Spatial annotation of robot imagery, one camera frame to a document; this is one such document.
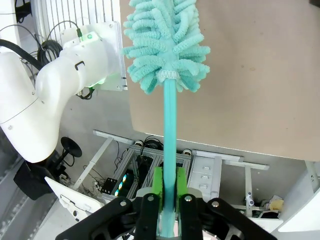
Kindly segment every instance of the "bolt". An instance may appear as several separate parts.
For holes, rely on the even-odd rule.
[[[219,207],[219,203],[218,203],[217,201],[213,201],[213,202],[211,203],[211,205],[212,205],[212,207],[214,207],[214,208]]]
[[[191,197],[191,196],[186,196],[186,197],[184,198],[184,200],[186,200],[187,202],[191,202],[192,197]]]

